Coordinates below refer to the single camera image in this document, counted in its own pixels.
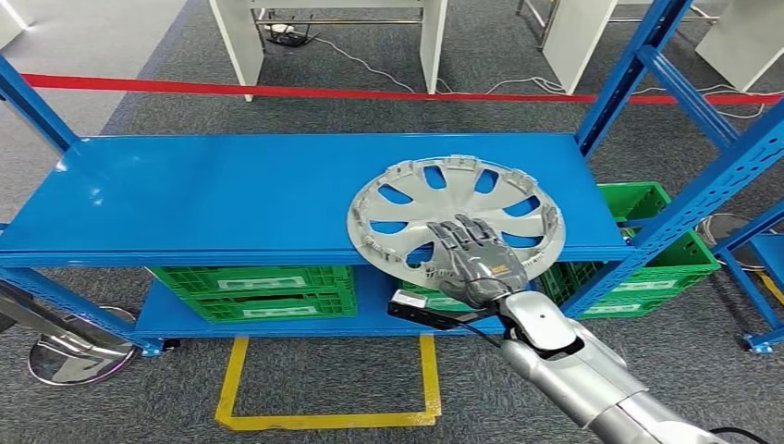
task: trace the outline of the robotic arm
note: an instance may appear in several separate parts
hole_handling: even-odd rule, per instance
[[[424,308],[422,298],[399,290],[389,313],[438,328],[497,315],[507,327],[501,353],[572,421],[611,444],[723,444],[724,441],[655,400],[626,363],[547,296],[525,290],[517,256],[482,220],[457,215],[428,224],[449,251],[454,277],[441,290],[478,312],[450,314]]]

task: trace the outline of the blue shelf board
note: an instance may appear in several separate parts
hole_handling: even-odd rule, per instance
[[[784,290],[784,233],[758,234],[750,243],[776,286]]]
[[[410,336],[421,333],[470,334],[464,328],[435,330],[386,313],[386,303],[397,288],[392,277],[371,265],[356,266],[354,283],[358,313],[354,317],[298,321],[242,321],[210,324],[190,309],[163,283],[155,280],[147,295],[134,336],[138,338]],[[500,334],[497,318],[473,323],[486,333]]]
[[[0,265],[366,264],[346,231],[355,193],[450,154],[535,177],[566,220],[560,260],[633,252],[572,134],[108,136],[64,154],[0,235]]]

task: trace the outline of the black cable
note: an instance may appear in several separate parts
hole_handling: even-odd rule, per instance
[[[752,440],[754,442],[757,442],[759,444],[770,444],[769,442],[765,441],[764,439],[759,438],[754,433],[752,433],[752,432],[750,432],[748,430],[743,430],[742,428],[738,428],[738,427],[719,427],[719,428],[714,428],[714,429],[708,430],[708,431],[711,432],[714,435],[718,435],[719,433],[737,433],[738,435],[743,435],[743,436],[747,437],[748,439],[750,439],[750,440]]]
[[[484,333],[479,328],[474,327],[471,324],[466,324],[465,322],[460,322],[460,321],[458,321],[458,324],[460,324],[461,327],[463,327],[463,328],[465,328],[465,329],[467,329],[467,330],[469,330],[469,331],[471,331],[473,333],[476,333],[477,335],[481,336],[482,338],[484,338],[484,340],[486,340],[487,342],[490,342],[491,344],[493,344],[493,347],[497,347],[499,349],[501,348],[501,343],[500,342],[498,342],[497,340],[495,340],[493,338],[490,338],[487,335],[487,333]]]

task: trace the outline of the green crate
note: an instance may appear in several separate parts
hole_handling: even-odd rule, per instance
[[[350,266],[170,266],[149,270],[210,322],[357,313]]]
[[[613,183],[599,185],[599,189],[617,221],[653,217],[669,203],[669,197],[656,182]],[[627,237],[633,237],[637,231],[637,228],[621,229]],[[554,302],[563,303],[603,265],[601,262],[555,264],[539,277],[539,283]],[[719,267],[713,254],[690,230],[615,287],[581,319],[644,315]],[[613,313],[607,308],[610,306],[619,309]]]
[[[473,309],[463,302],[454,300],[444,294],[441,290],[431,290],[420,287],[405,280],[399,281],[401,290],[413,291],[427,298],[425,306],[433,310],[445,310],[450,312],[472,312]]]
[[[640,317],[654,311],[669,299],[640,301],[634,303],[598,303],[581,314],[578,319],[607,319],[618,317]]]
[[[210,322],[315,319],[353,316],[357,304],[353,289],[319,292],[250,295],[227,292],[183,300]]]
[[[330,291],[351,284],[350,266],[163,266],[148,268],[182,299],[225,292]]]

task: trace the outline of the red rope barrier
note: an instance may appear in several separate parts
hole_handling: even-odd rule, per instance
[[[190,81],[110,79],[103,77],[48,76],[44,74],[22,74],[22,77],[36,88],[57,88],[66,90],[123,91],[141,93],[186,93],[217,95],[258,95],[264,97],[299,97],[324,99],[365,99],[365,100],[415,100],[433,102],[569,102],[590,104],[595,95],[558,95],[558,94],[476,94],[444,93],[427,94],[424,92],[386,92],[348,90],[335,88],[310,88],[299,86],[240,86],[221,83],[198,83]],[[742,95],[715,94],[705,97],[714,105],[772,105],[784,95]],[[670,95],[633,95],[631,104],[674,104]]]

